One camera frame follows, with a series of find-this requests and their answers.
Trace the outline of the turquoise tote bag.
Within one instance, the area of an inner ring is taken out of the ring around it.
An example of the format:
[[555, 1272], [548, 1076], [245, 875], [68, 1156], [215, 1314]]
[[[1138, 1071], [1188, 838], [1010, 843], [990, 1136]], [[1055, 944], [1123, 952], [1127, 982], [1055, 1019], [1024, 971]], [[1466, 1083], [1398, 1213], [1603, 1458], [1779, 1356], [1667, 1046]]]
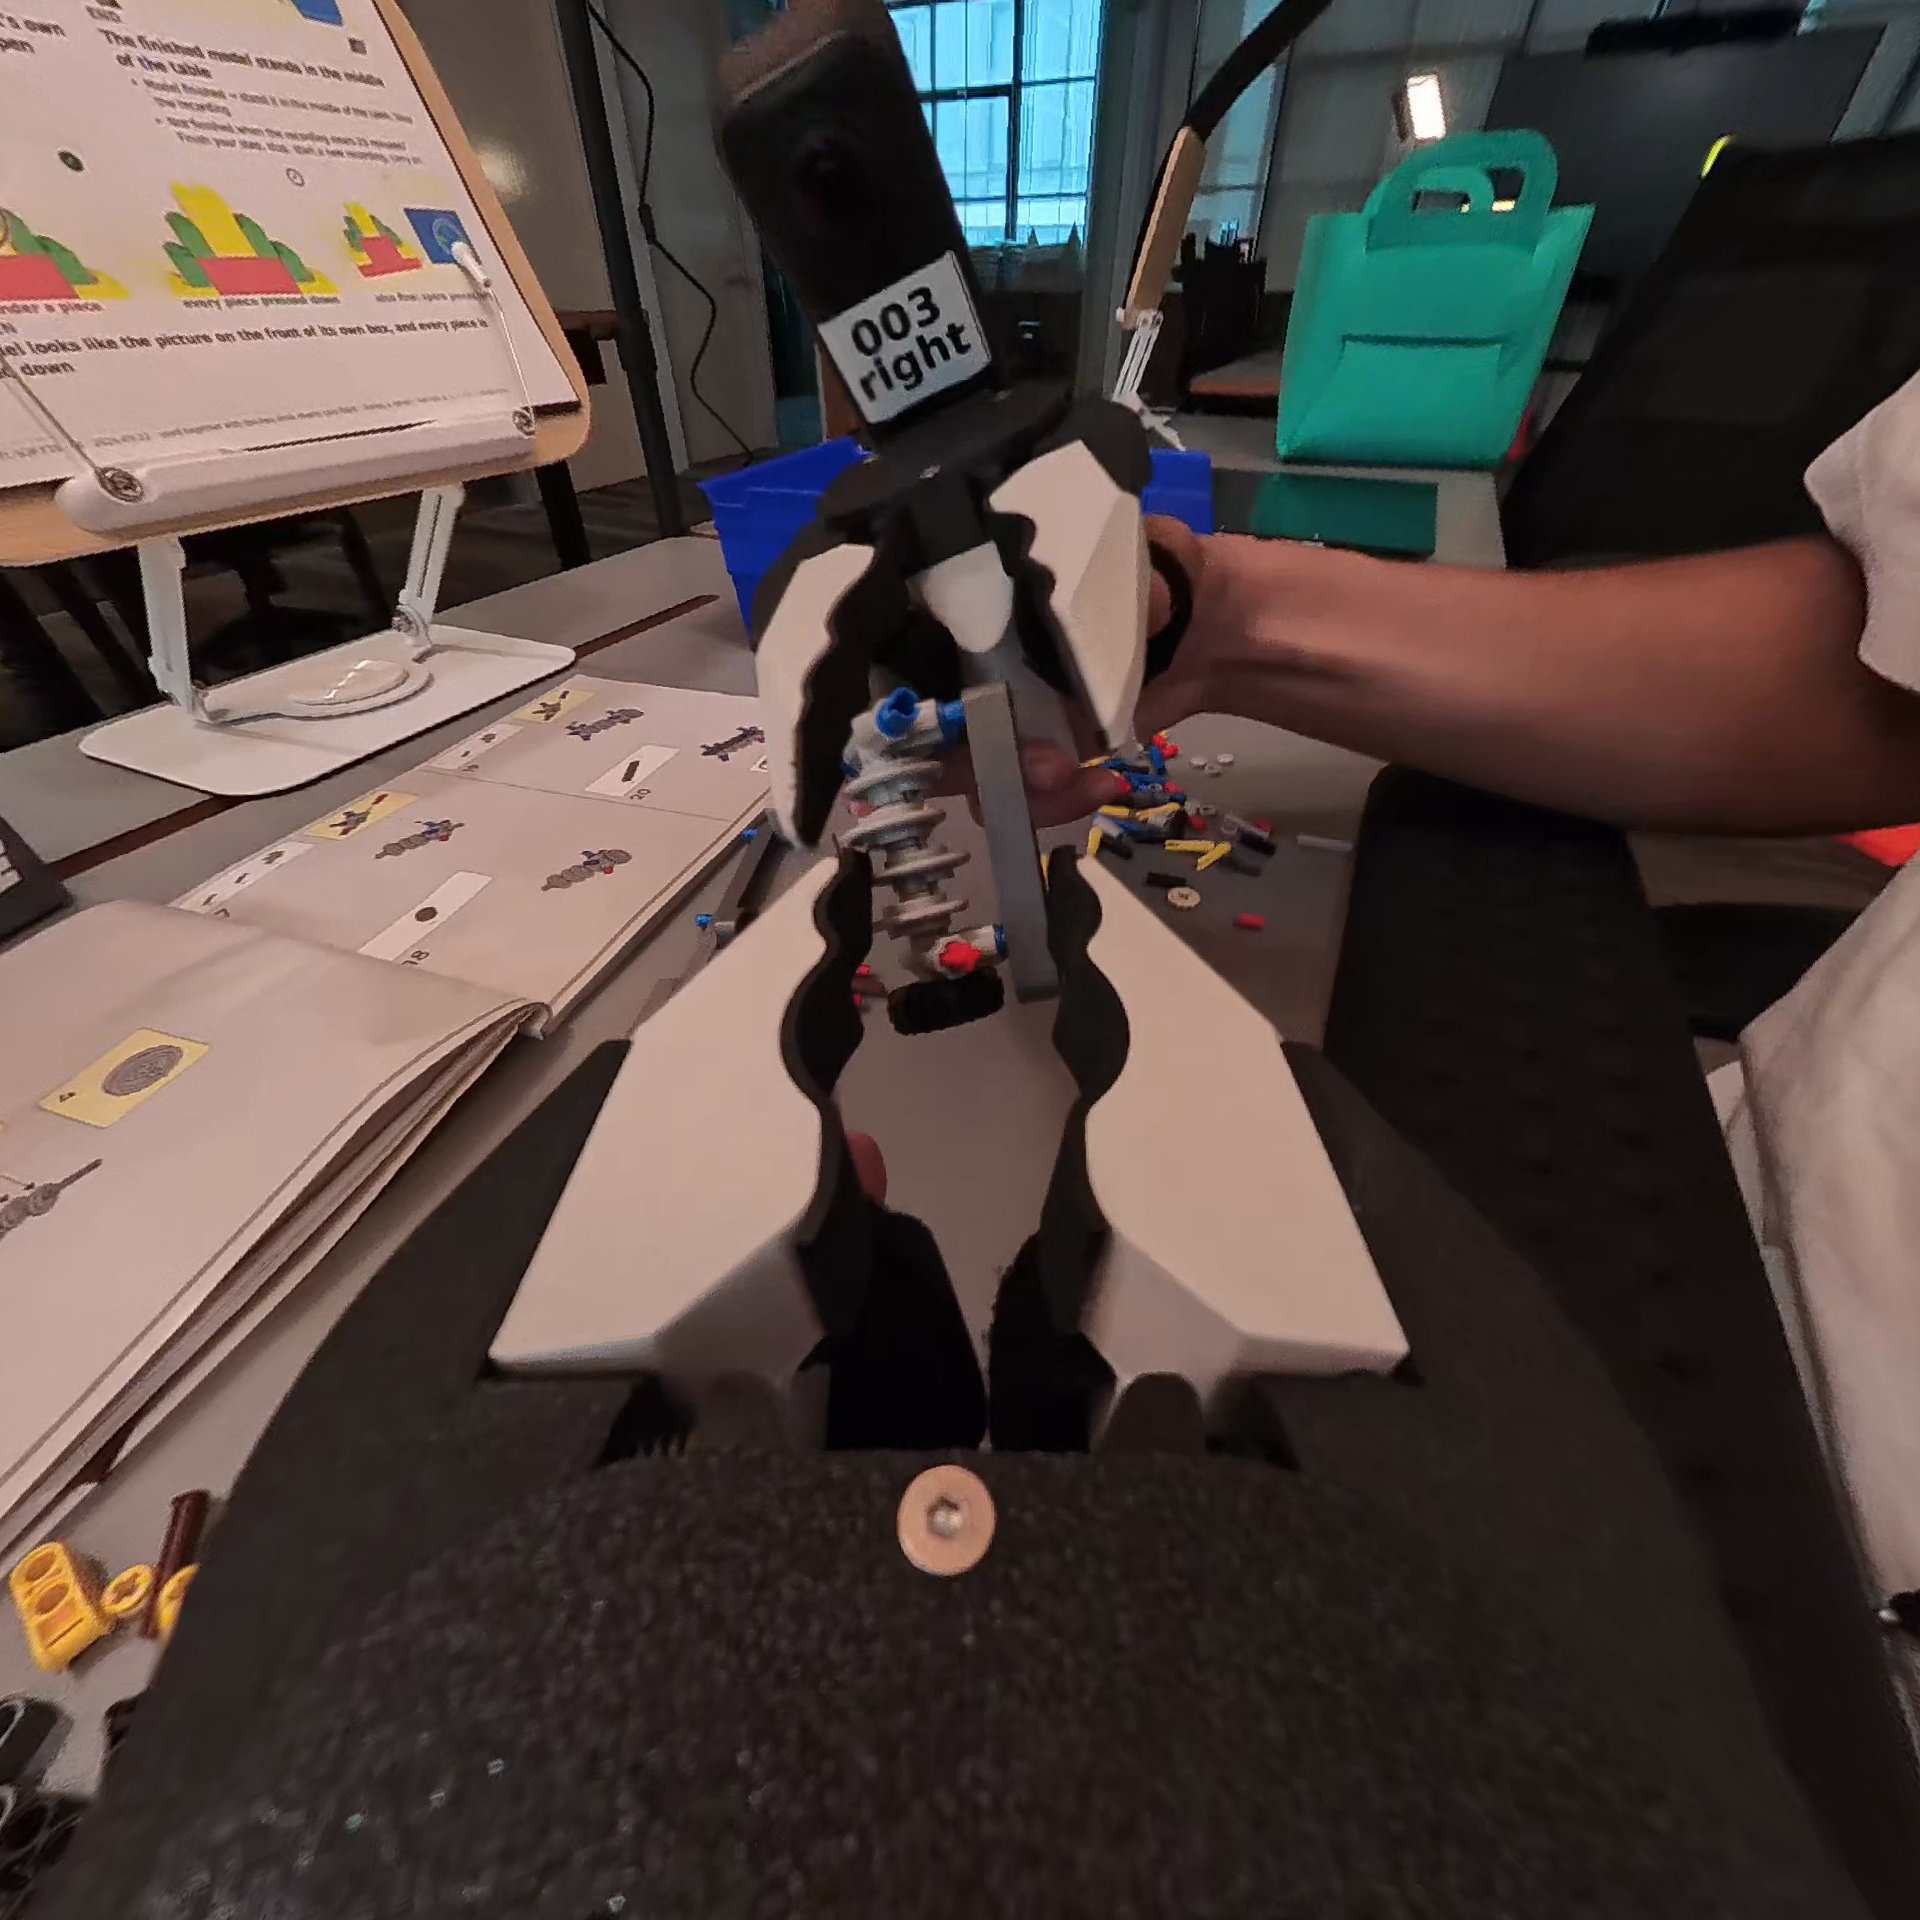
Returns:
[[1280, 371], [1277, 458], [1490, 471], [1510, 451], [1592, 206], [1554, 203], [1534, 128], [1412, 148], [1358, 210], [1312, 214]]

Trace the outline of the black mesh office chair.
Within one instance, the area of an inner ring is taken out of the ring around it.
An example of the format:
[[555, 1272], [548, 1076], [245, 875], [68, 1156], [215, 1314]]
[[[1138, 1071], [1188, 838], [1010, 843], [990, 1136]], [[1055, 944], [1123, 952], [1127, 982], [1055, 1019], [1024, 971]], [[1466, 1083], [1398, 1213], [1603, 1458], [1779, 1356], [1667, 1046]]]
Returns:
[[1918, 365], [1918, 133], [1730, 147], [1501, 504], [1509, 570], [1814, 535], [1812, 460]]

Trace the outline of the brown lego pin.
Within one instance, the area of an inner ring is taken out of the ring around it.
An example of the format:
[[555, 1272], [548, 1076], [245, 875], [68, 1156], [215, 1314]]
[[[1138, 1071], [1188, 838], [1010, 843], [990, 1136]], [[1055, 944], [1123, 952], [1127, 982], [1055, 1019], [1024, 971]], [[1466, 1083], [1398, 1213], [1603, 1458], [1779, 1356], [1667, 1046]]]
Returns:
[[179, 1492], [170, 1501], [165, 1532], [152, 1558], [152, 1583], [148, 1603], [139, 1616], [136, 1631], [142, 1639], [155, 1640], [159, 1636], [159, 1604], [176, 1576], [196, 1565], [202, 1535], [207, 1523], [213, 1495], [207, 1487], [191, 1487]]

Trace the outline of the paned window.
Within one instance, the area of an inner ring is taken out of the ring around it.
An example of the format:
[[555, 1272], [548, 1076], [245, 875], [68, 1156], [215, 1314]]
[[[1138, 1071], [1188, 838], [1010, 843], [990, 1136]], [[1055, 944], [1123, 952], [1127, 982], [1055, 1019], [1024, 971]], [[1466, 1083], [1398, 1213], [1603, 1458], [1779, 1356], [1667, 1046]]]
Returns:
[[1088, 238], [1103, 2], [890, 5], [962, 232]]

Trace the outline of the printed instruction sheet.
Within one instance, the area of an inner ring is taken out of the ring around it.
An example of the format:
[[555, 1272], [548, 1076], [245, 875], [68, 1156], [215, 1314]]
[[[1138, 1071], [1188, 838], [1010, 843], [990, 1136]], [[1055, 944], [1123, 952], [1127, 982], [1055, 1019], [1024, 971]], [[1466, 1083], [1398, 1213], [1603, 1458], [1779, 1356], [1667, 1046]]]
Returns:
[[551, 301], [398, 5], [2, 5], [5, 492], [520, 419]]

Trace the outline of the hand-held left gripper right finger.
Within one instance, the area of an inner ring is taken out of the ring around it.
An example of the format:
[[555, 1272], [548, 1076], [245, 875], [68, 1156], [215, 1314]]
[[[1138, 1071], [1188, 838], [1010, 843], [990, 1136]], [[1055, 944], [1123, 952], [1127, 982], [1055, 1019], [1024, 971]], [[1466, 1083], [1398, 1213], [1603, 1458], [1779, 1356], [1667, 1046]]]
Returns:
[[1280, 1030], [1143, 898], [1046, 855], [1072, 1078], [1035, 1272], [1116, 1380], [1390, 1376], [1397, 1307]]

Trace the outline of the yellow lego connector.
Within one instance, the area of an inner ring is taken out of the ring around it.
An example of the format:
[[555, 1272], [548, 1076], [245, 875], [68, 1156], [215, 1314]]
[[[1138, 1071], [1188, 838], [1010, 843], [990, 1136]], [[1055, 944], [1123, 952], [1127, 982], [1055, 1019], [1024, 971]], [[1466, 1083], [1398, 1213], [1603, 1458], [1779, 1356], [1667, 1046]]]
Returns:
[[186, 1594], [202, 1571], [198, 1563], [157, 1568], [136, 1563], [107, 1580], [100, 1611], [112, 1626], [136, 1630], [144, 1639], [165, 1643], [174, 1636]]
[[61, 1540], [29, 1547], [6, 1575], [32, 1664], [64, 1672], [112, 1631], [96, 1565]]

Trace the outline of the dark grey lego beam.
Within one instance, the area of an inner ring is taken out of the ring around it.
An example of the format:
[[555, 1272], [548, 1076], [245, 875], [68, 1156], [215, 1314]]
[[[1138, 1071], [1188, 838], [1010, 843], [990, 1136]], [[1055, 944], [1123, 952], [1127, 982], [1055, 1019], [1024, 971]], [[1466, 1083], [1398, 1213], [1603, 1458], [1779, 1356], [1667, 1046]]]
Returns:
[[1021, 1003], [1052, 1002], [1061, 971], [1050, 946], [1050, 900], [1039, 843], [1027, 804], [1018, 724], [1005, 685], [984, 682], [965, 692], [967, 750], [975, 815], [992, 862], [1002, 971]]

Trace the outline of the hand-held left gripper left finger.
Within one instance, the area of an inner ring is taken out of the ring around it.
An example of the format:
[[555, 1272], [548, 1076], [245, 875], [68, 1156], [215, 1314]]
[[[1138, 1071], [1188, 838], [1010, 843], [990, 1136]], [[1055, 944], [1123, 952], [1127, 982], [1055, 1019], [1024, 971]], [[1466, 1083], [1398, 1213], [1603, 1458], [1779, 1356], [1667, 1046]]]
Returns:
[[790, 1380], [847, 1334], [877, 1210], [834, 1088], [874, 864], [822, 860], [631, 1035], [491, 1342], [510, 1376]]

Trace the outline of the blue storage bin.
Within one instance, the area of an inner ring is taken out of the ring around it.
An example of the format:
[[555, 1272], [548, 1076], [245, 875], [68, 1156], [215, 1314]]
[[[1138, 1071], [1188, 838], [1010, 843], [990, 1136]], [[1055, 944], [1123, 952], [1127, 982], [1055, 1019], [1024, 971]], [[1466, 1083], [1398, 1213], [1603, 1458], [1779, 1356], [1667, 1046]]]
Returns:
[[[751, 622], [751, 599], [763, 576], [814, 520], [830, 483], [869, 458], [854, 439], [830, 439], [699, 485], [742, 622]], [[1191, 533], [1211, 536], [1215, 502], [1208, 455], [1152, 439], [1150, 463], [1143, 511], [1175, 519]]]

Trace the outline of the white document stand with sheet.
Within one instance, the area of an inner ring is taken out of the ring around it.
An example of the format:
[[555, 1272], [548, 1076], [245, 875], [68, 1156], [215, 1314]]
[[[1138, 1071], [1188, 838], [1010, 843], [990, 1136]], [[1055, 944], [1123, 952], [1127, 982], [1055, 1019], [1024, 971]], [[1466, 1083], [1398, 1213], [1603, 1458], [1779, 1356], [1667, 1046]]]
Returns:
[[[536, 435], [510, 420], [439, 420], [311, 444], [215, 451], [142, 471], [99, 466], [5, 492], [5, 564], [130, 554], [159, 699], [83, 738], [96, 762], [219, 797], [318, 781], [571, 664], [567, 646], [436, 631], [464, 487], [525, 472]], [[186, 627], [186, 540], [415, 496], [410, 567], [387, 627], [216, 688], [196, 683]]]

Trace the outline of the lego instruction booklet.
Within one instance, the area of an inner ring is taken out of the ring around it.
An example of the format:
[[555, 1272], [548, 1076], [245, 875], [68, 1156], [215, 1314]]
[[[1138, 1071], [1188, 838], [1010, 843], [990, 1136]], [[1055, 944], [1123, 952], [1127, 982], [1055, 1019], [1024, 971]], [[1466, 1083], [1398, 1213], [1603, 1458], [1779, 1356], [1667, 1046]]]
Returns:
[[754, 827], [751, 698], [576, 676], [5, 952], [5, 1547]]

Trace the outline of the white printed t-shirt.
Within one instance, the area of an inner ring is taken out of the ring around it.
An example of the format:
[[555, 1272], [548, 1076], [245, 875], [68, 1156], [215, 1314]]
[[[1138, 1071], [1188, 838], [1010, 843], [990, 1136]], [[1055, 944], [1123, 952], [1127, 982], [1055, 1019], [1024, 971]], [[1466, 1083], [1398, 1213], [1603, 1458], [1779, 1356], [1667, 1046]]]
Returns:
[[1909, 860], [1711, 1075], [1871, 1603], [1918, 1590], [1918, 875]]

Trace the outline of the person's right hand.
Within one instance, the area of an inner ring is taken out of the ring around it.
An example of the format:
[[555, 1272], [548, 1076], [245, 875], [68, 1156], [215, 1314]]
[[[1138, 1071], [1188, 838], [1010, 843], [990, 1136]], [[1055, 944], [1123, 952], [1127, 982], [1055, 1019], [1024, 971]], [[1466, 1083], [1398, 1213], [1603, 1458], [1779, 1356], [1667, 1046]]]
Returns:
[[[1170, 664], [1147, 678], [1135, 704], [1143, 728], [1167, 728], [1197, 712], [1254, 712], [1254, 695], [1240, 690], [1258, 650], [1258, 623], [1285, 562], [1283, 543], [1248, 535], [1195, 535], [1181, 520], [1147, 516], [1147, 542], [1160, 546], [1191, 590], [1191, 615]], [[1059, 748], [1046, 740], [1021, 744], [1024, 792], [1035, 827], [1067, 826], [1091, 815], [1120, 792], [1110, 772], [1085, 766], [1092, 748], [1080, 740]]]

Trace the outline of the grey lego shock absorber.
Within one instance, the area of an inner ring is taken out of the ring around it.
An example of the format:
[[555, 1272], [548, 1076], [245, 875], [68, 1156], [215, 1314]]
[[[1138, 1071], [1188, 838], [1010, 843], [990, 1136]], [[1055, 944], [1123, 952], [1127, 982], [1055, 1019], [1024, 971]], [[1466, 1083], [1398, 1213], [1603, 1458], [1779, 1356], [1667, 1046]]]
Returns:
[[968, 855], [943, 838], [938, 763], [898, 744], [846, 762], [851, 822], [839, 846], [867, 856], [874, 925], [903, 976], [886, 991], [895, 1034], [928, 1038], [995, 1016], [1005, 1002], [1005, 936], [957, 890]]

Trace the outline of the person's right forearm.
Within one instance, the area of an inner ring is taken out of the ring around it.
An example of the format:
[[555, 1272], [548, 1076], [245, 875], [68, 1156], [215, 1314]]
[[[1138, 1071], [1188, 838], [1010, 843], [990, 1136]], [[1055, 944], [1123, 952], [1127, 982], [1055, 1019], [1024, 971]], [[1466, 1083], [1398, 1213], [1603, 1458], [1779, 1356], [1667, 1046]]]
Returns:
[[1490, 572], [1259, 550], [1290, 728], [1637, 830], [1915, 822], [1915, 692], [1861, 658], [1828, 536], [1634, 567]]

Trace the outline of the black lego set box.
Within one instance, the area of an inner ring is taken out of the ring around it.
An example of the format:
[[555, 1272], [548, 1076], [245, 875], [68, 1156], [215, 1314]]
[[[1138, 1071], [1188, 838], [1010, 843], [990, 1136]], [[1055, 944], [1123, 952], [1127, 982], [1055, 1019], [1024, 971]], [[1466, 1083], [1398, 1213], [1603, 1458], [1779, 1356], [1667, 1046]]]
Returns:
[[2, 946], [70, 904], [70, 893], [27, 838], [2, 818]]

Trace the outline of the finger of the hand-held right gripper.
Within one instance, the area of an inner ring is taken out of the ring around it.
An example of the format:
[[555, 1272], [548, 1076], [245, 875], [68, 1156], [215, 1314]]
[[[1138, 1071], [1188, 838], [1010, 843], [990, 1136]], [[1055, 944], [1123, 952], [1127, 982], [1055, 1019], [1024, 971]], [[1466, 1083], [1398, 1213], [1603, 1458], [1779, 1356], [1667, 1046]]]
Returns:
[[1024, 540], [1039, 632], [1092, 734], [1109, 750], [1135, 735], [1144, 682], [1150, 555], [1138, 492], [1091, 444], [1062, 444], [992, 492], [996, 520]]
[[795, 540], [751, 599], [758, 722], [783, 838], [816, 847], [846, 780], [876, 653], [906, 619], [906, 579], [876, 543]]

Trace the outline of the scatter of small lego pieces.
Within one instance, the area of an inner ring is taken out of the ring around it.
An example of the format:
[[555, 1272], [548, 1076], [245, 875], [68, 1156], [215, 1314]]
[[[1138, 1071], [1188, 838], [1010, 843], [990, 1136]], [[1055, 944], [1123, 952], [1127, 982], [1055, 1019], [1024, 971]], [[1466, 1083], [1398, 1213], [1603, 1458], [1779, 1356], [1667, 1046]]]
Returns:
[[[1165, 918], [1244, 936], [1336, 923], [1354, 869], [1368, 759], [1228, 715], [1200, 715], [1154, 742], [1092, 752], [1120, 792], [1077, 838]], [[1167, 910], [1165, 890], [1204, 902]]]

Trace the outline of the pile of black lego beams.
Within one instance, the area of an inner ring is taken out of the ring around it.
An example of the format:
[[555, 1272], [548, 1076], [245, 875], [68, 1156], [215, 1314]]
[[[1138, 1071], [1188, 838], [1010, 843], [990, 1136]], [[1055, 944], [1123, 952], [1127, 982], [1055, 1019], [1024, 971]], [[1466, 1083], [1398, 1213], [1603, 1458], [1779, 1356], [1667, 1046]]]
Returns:
[[36, 1696], [2, 1698], [2, 1883], [26, 1888], [76, 1837], [92, 1799], [46, 1788], [46, 1756], [61, 1732], [60, 1707]]

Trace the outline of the grey lego connector blue pins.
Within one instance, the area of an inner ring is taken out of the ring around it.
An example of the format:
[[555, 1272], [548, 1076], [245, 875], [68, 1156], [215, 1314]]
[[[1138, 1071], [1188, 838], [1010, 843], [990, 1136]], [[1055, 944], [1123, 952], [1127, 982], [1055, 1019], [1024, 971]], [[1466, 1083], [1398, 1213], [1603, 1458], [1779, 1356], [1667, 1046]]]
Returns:
[[968, 718], [962, 702], [922, 699], [912, 688], [894, 688], [854, 718], [844, 752], [844, 772], [863, 778], [883, 763], [932, 762], [965, 742]]

